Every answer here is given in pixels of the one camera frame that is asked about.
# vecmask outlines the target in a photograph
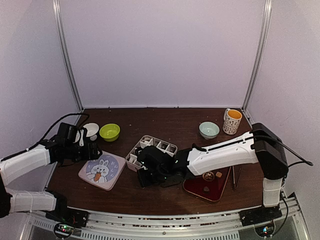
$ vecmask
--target patterned mug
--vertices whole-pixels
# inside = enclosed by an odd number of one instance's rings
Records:
[[[230,109],[227,108],[224,112],[224,123],[223,123],[223,131],[226,134],[229,135],[234,135],[236,134],[238,127],[240,125],[242,119],[242,114],[241,112],[234,110],[234,109]]]

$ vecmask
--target cartoon rabbit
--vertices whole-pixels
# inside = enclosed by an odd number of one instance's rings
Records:
[[[87,177],[94,183],[106,183],[109,168],[107,167],[109,160],[101,159],[98,165],[95,165],[90,172],[87,172]]]

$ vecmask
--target white wall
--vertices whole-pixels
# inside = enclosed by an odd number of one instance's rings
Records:
[[[293,166],[286,192],[296,192],[312,239],[320,223],[320,1],[275,0],[263,61],[249,113],[304,158]],[[287,154],[288,163],[298,159]]]
[[[59,45],[52,1],[0,0],[0,159],[39,140],[62,115],[77,112]],[[9,188],[42,191],[52,166]],[[0,239],[15,240],[26,215],[0,219]]]
[[[61,0],[85,107],[240,107],[264,0]]]

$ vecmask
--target mug handle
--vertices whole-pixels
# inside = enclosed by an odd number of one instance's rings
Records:
[[[223,116],[223,121],[226,120],[226,116],[227,116],[227,113],[229,112],[230,108],[227,108],[224,112],[224,116]]]

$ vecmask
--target green bowl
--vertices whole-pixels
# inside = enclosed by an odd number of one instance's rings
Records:
[[[106,142],[113,142],[119,137],[120,127],[117,124],[109,123],[100,128],[99,134]]]

